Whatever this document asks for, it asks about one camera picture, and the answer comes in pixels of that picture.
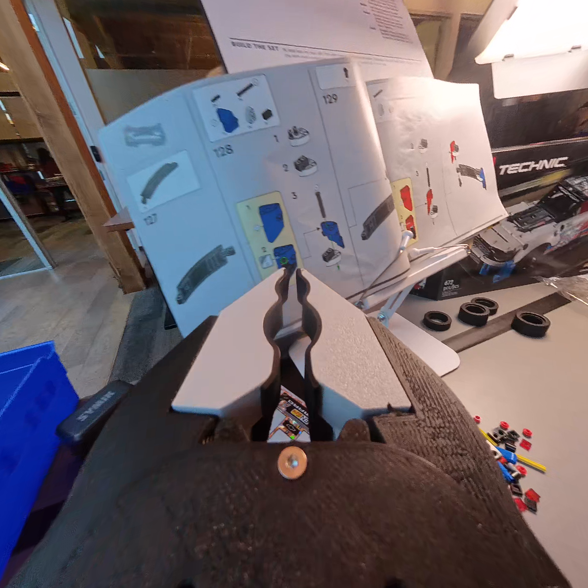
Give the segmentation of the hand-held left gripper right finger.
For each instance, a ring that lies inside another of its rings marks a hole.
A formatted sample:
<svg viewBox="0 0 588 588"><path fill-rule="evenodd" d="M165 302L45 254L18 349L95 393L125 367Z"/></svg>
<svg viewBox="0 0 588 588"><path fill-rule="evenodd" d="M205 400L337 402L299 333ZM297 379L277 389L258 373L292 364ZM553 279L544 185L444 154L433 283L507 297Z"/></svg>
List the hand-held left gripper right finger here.
<svg viewBox="0 0 588 588"><path fill-rule="evenodd" d="M335 440L349 420L370 423L410 413L412 403L368 317L314 277L296 270L305 349L305 402L311 440Z"/></svg>

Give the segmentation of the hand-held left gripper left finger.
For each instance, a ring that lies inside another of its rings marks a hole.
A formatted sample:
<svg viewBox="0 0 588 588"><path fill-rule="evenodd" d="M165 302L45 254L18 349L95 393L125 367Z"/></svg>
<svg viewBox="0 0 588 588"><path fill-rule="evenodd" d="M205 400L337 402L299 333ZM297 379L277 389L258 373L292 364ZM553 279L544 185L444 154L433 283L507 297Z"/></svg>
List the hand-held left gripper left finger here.
<svg viewBox="0 0 588 588"><path fill-rule="evenodd" d="M289 271L279 269L225 307L171 403L175 413L232 419L266 442L281 394L281 351Z"/></svg>

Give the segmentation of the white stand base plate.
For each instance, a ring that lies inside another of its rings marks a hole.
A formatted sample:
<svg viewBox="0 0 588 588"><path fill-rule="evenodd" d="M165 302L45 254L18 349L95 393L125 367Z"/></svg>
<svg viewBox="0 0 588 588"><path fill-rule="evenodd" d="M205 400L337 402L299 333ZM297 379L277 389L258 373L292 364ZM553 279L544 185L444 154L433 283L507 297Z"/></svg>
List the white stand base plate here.
<svg viewBox="0 0 588 588"><path fill-rule="evenodd" d="M395 335L409 350L442 377L460 365L457 352L427 334L396 313L418 282L466 258L470 252L467 243L444 247L414 248L409 246L411 231L403 231L399 252L394 261L410 263L407 276L354 305L316 280L308 271L297 269L298 298L303 306L302 328L319 349L334 349L333 366L343 371L352 365L364 364L375 356L373 343L367 342L368 319L384 327L387 334Z"/></svg>

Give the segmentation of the lego instruction booklet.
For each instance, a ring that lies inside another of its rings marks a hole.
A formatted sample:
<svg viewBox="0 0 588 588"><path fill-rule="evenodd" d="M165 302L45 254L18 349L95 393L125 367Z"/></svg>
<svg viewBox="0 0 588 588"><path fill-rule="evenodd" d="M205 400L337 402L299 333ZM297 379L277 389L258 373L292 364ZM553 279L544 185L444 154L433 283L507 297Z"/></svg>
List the lego instruction booklet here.
<svg viewBox="0 0 588 588"><path fill-rule="evenodd" d="M506 217L479 85L349 58L181 85L99 142L184 336L298 269L367 309Z"/></svg>

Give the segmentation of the pile of small lego pieces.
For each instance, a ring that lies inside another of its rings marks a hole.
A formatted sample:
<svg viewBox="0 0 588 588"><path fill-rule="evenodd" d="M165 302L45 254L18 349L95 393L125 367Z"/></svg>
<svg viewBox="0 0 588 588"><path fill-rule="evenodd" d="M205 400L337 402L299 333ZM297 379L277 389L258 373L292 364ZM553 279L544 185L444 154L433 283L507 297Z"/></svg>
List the pile of small lego pieces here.
<svg viewBox="0 0 588 588"><path fill-rule="evenodd" d="M486 431L481 427L479 415L474 415L473 421L489 447L517 510L536 515L541 496L527 484L526 479L530 472L546 475L548 468L525 455L532 448L532 431L524 428L522 432L518 432L504 420Z"/></svg>

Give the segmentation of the black lego set box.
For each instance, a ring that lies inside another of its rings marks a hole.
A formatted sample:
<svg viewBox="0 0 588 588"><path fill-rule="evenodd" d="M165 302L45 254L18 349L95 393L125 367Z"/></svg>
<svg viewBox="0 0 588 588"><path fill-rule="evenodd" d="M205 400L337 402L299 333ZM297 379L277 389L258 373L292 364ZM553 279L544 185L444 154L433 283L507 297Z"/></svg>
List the black lego set box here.
<svg viewBox="0 0 588 588"><path fill-rule="evenodd" d="M467 258L416 284L412 295L448 300L587 275L587 136L493 155L507 217L474 237Z"/></svg>

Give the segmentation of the holographic sticker sheet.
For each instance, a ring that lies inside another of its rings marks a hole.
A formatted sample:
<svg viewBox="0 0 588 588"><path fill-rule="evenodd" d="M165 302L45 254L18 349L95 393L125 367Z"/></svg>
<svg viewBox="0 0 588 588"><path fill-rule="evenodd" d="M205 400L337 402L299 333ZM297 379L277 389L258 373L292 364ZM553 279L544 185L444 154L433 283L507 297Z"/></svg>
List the holographic sticker sheet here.
<svg viewBox="0 0 588 588"><path fill-rule="evenodd" d="M305 402L285 388L281 387L279 402L275 409L268 443L309 443L309 414Z"/></svg>

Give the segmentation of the black power adapter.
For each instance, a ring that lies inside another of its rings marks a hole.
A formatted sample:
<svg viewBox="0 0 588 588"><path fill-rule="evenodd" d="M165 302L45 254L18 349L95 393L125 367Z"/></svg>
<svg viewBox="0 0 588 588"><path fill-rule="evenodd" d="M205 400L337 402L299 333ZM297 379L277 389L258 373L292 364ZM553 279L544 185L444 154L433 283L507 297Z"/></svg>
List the black power adapter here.
<svg viewBox="0 0 588 588"><path fill-rule="evenodd" d="M80 400L76 410L56 427L57 438L77 452L88 451L107 420L133 388L131 383L114 380L94 395Z"/></svg>

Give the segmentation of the blue plastic bin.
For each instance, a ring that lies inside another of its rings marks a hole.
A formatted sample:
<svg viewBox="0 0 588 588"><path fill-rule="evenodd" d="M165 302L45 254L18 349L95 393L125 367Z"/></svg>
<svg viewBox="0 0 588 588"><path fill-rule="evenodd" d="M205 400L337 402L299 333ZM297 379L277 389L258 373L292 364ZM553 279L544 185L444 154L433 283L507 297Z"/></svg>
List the blue plastic bin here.
<svg viewBox="0 0 588 588"><path fill-rule="evenodd" d="M52 341L1 354L1 573L79 397Z"/></svg>

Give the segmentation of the clear plastic bags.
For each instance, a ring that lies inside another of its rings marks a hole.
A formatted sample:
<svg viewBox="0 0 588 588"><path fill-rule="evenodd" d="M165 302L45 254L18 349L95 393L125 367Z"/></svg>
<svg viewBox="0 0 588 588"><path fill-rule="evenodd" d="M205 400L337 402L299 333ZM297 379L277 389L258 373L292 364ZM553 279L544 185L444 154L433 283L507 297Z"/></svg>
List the clear plastic bags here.
<svg viewBox="0 0 588 588"><path fill-rule="evenodd" d="M554 288L570 301L577 301L587 306L587 274L564 277L540 277L535 280Z"/></svg>

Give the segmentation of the printed task sheet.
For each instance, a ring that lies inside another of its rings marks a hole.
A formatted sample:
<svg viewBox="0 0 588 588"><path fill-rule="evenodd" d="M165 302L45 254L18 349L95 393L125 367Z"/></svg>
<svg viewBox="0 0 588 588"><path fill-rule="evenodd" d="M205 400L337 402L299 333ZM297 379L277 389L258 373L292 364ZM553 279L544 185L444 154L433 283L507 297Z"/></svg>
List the printed task sheet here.
<svg viewBox="0 0 588 588"><path fill-rule="evenodd" d="M229 73L338 57L368 81L433 77L403 1L201 1Z"/></svg>

